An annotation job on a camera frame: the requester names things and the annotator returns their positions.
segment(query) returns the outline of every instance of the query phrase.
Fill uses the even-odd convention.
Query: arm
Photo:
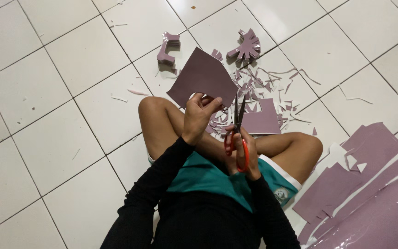
[[[237,161],[241,165],[245,161],[242,138],[246,140],[249,151],[248,170],[245,172],[246,180],[251,189],[254,207],[257,210],[255,213],[257,226],[267,248],[300,248],[297,236],[280,207],[280,203],[259,171],[256,141],[243,127],[240,129],[240,134],[234,136]]]
[[[154,207],[194,151],[210,116],[222,109],[221,98],[202,97],[202,93],[196,93],[187,102],[184,132],[135,182],[124,206],[118,210],[119,217],[105,237],[102,249],[150,248]]]
[[[154,207],[193,151],[194,146],[180,137],[148,168],[126,195],[102,249],[150,247]]]

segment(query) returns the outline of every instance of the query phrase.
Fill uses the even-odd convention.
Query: shorts logo
[[[279,201],[280,204],[288,199],[289,192],[284,187],[280,187],[274,191],[274,196]]]

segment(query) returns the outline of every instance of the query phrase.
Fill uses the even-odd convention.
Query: scissors
[[[225,134],[225,139],[224,139],[224,147],[225,147],[225,153],[227,154],[227,156],[231,156],[231,154],[233,153],[233,150],[235,150],[234,147],[234,143],[233,143],[233,137],[235,134],[240,133],[240,128],[242,126],[242,118],[244,117],[244,110],[245,110],[245,96],[244,96],[244,100],[242,101],[242,105],[240,106],[240,113],[239,115],[237,114],[237,94],[236,94],[236,98],[235,98],[235,105],[234,105],[234,128],[232,131],[228,131]],[[229,146],[227,146],[227,137],[230,135],[230,140],[231,143]],[[248,147],[247,147],[247,142],[245,141],[245,139],[242,139],[242,145],[244,147],[244,153],[245,153],[245,165],[243,165],[243,167],[240,167],[239,163],[236,161],[236,166],[237,166],[237,170],[239,172],[246,172],[248,170],[248,162],[249,162],[249,153],[248,153]]]

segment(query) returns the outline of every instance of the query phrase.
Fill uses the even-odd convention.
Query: person's left hand
[[[224,108],[221,97],[213,99],[203,95],[203,93],[193,95],[187,101],[185,108],[184,131],[181,136],[190,145],[196,145],[199,142],[211,115]]]

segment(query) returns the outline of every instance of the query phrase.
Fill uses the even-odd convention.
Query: knee
[[[297,133],[296,136],[298,137],[299,141],[307,146],[308,150],[311,150],[312,153],[318,155],[318,158],[322,155],[323,144],[320,139],[305,133]]]

